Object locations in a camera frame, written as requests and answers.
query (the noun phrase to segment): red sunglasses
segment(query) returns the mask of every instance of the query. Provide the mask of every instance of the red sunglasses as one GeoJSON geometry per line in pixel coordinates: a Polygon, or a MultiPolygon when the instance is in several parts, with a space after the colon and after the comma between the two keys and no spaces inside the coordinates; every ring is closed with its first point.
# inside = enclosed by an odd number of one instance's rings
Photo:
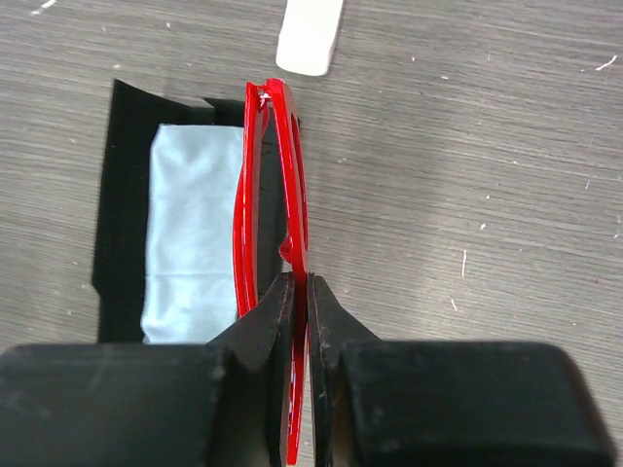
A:
{"type": "Polygon", "coordinates": [[[257,295],[257,219],[260,186],[262,138],[269,123],[269,102],[273,104],[275,129],[288,234],[279,248],[283,260],[292,265],[295,279],[295,324],[292,342],[292,382],[287,460],[296,463],[301,434],[303,386],[306,370],[307,282],[308,282],[308,207],[305,195],[303,154],[294,97],[281,80],[246,85],[244,104],[244,139],[242,170],[238,181],[234,210],[234,278],[238,317],[243,317],[258,303],[257,295]]]}

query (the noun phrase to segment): wood grain texture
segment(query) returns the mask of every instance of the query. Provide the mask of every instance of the wood grain texture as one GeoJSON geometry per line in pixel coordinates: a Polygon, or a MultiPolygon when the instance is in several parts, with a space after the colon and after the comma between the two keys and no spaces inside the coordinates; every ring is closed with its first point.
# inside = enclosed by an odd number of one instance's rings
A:
{"type": "Polygon", "coordinates": [[[619,0],[347,1],[321,79],[274,65],[282,1],[4,3],[0,347],[94,337],[113,77],[198,102],[277,76],[343,305],[383,338],[556,343],[623,443],[619,0]]]}

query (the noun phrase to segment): light blue cleaning cloth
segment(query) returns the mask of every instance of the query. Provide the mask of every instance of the light blue cleaning cloth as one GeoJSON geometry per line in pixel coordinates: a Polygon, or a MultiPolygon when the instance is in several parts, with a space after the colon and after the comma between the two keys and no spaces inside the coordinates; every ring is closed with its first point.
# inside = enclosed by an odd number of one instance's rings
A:
{"type": "Polygon", "coordinates": [[[242,128],[160,125],[152,143],[148,343],[206,343],[236,321],[232,224],[242,128]]]}

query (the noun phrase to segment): white plastic object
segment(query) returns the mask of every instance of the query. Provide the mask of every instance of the white plastic object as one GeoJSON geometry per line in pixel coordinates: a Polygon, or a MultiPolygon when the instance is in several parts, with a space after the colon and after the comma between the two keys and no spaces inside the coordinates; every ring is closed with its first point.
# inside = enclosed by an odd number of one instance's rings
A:
{"type": "Polygon", "coordinates": [[[292,73],[329,71],[344,0],[288,0],[276,47],[276,64],[292,73]]]}

